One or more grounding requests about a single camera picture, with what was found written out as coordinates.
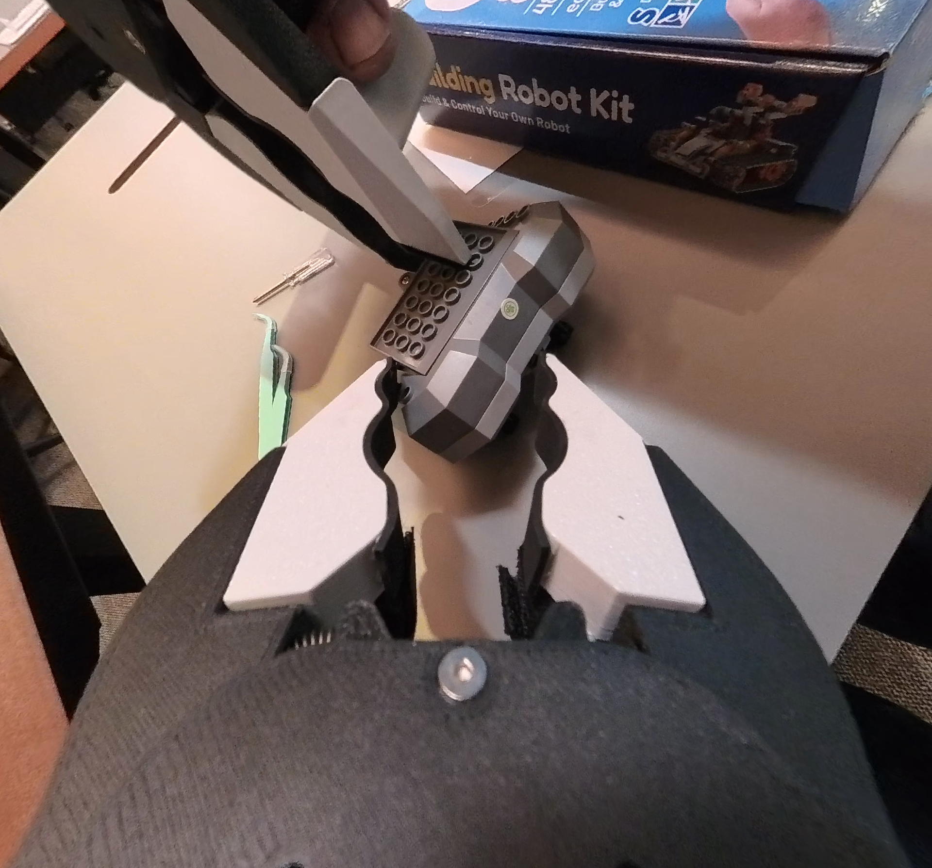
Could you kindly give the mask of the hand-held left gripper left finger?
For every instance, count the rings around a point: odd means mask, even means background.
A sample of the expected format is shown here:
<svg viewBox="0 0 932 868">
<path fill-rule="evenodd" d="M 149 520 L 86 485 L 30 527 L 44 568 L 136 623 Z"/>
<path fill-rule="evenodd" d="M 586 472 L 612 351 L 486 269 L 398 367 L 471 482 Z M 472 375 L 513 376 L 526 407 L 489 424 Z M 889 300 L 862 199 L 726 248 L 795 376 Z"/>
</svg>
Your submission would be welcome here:
<svg viewBox="0 0 932 868">
<path fill-rule="evenodd" d="M 231 611 L 305 607 L 340 615 L 404 577 L 391 366 L 372 366 L 284 445 L 223 597 Z"/>
</svg>

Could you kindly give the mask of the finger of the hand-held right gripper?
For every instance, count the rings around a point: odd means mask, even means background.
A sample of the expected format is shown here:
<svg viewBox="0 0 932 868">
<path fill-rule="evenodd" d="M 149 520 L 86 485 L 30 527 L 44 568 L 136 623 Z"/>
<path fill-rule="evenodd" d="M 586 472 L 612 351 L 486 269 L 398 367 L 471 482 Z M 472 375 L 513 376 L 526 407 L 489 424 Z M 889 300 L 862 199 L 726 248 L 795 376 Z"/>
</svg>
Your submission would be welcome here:
<svg viewBox="0 0 932 868">
<path fill-rule="evenodd" d="M 308 111 L 309 158 L 398 244 L 464 264 L 470 250 L 357 88 L 334 79 Z"/>
<path fill-rule="evenodd" d="M 219 93 L 204 113 L 208 136 L 217 149 L 335 233 L 369 248 L 392 267 L 415 269 L 416 249 L 393 241 L 309 158 L 308 111 L 320 94 L 309 107 L 299 106 L 188 0 L 163 1 L 169 22 L 180 29 L 188 50 L 205 67 L 212 91 Z M 416 115 L 416 26 L 409 16 L 399 13 L 393 13 L 392 20 L 401 28 L 402 44 L 401 56 L 388 75 L 365 88 L 344 77 L 335 79 L 347 79 L 357 88 L 403 150 Z"/>
</svg>

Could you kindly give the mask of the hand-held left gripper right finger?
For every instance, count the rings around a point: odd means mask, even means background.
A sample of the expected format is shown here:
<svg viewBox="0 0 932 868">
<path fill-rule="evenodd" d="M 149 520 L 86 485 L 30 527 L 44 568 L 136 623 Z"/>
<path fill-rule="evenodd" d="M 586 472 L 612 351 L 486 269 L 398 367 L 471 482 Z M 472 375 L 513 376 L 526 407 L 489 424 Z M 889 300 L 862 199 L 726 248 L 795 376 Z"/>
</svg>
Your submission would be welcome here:
<svg viewBox="0 0 932 868">
<path fill-rule="evenodd" d="M 586 615 L 705 595 L 641 436 L 556 357 L 537 370 L 532 591 Z"/>
</svg>

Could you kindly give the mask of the small clear-handled screwdriver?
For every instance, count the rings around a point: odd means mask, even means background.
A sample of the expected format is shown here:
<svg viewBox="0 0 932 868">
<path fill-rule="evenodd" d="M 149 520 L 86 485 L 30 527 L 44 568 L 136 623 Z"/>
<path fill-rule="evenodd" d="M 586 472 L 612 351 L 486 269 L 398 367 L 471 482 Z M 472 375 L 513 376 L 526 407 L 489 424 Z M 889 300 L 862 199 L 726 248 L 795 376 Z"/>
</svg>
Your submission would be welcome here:
<svg viewBox="0 0 932 868">
<path fill-rule="evenodd" d="M 295 289 L 305 282 L 319 276 L 321 273 L 331 268 L 334 263 L 335 258 L 332 253 L 326 248 L 321 248 L 315 251 L 308 260 L 287 274 L 276 285 L 256 296 L 252 300 L 252 304 L 260 306 L 267 303 L 278 295 Z"/>
</svg>

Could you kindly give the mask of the grey studded battery box cover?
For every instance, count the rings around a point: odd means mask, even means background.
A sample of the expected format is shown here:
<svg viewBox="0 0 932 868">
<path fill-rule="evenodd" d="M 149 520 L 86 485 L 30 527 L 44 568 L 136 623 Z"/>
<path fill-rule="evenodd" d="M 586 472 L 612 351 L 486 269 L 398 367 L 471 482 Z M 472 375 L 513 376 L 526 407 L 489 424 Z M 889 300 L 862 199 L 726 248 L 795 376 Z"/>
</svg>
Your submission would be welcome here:
<svg viewBox="0 0 932 868">
<path fill-rule="evenodd" d="M 370 341 L 380 355 L 426 375 L 514 245 L 515 227 L 455 222 L 469 251 L 465 265 L 425 260 Z"/>
</svg>

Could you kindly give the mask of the grey toy battery box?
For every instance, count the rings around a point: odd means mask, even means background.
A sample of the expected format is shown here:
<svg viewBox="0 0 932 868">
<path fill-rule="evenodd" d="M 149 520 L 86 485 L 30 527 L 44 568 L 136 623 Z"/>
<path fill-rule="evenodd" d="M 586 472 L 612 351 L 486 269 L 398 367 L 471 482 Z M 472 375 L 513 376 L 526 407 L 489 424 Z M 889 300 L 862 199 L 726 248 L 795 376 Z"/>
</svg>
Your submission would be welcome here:
<svg viewBox="0 0 932 868">
<path fill-rule="evenodd" d="M 395 362 L 408 436 L 452 463 L 499 434 L 525 371 L 596 265 L 589 240 L 560 202 L 525 207 L 491 226 L 519 234 L 439 360 L 426 375 Z"/>
</svg>

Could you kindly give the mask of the person's right hand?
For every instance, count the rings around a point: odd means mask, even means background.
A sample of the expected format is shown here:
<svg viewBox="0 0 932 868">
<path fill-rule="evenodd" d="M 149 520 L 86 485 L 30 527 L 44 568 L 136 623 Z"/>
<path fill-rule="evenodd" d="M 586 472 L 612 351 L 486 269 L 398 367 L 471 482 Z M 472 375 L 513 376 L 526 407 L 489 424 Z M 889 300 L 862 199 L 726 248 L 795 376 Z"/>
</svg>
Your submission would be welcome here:
<svg viewBox="0 0 932 868">
<path fill-rule="evenodd" d="M 367 84 L 389 70 L 397 49 L 388 0 L 321 0 L 306 35 L 352 82 Z"/>
</svg>

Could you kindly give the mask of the white instruction sheet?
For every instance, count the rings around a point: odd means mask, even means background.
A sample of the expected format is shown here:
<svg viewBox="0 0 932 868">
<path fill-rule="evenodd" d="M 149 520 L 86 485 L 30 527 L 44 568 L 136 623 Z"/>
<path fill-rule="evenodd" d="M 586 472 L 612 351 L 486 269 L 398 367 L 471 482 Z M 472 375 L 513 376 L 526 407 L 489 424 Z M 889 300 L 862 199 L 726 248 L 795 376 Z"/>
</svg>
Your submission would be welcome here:
<svg viewBox="0 0 932 868">
<path fill-rule="evenodd" d="M 565 159 L 440 129 L 420 117 L 403 152 L 455 219 L 493 223 L 525 207 L 560 202 L 589 230 L 584 202 L 571 192 L 579 167 Z"/>
</svg>

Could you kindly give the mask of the teal tweezers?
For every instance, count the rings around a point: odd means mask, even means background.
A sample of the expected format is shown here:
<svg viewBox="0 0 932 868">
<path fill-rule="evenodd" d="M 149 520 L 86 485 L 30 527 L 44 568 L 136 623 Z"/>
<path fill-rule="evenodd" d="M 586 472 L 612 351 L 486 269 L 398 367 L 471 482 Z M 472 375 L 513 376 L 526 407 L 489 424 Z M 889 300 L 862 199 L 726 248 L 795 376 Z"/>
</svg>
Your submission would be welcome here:
<svg viewBox="0 0 932 868">
<path fill-rule="evenodd" d="M 253 317 L 264 324 L 259 367 L 258 459 L 286 443 L 292 408 L 292 356 L 278 344 L 277 322 L 263 314 Z"/>
</svg>

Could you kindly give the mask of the blue robot kit box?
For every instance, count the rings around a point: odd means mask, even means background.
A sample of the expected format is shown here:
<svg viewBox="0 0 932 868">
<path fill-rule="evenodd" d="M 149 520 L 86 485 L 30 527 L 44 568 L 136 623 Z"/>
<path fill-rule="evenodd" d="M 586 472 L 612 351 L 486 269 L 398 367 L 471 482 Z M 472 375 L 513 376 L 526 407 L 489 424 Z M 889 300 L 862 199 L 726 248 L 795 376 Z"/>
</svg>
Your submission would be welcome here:
<svg viewBox="0 0 932 868">
<path fill-rule="evenodd" d="M 851 210 L 930 85 L 930 0 L 397 4 L 427 123 L 775 210 Z"/>
</svg>

